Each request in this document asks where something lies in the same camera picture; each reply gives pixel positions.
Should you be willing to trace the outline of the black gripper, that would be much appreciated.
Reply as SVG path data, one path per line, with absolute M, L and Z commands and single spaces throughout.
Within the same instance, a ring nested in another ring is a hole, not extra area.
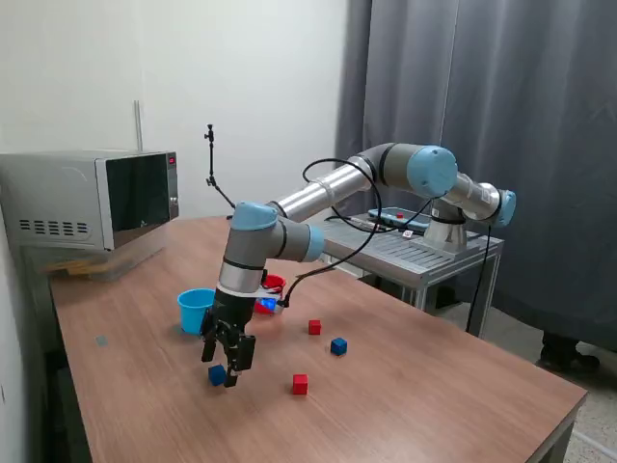
M 223 341 L 228 359 L 225 387 L 234 387 L 239 374 L 252 367 L 255 336 L 246 335 L 245 328 L 253 317 L 254 305 L 253 297 L 240 297 L 217 288 L 210 313 L 207 313 L 202 320 L 203 362 L 213 360 L 218 332 L 222 329 L 231 329 Z

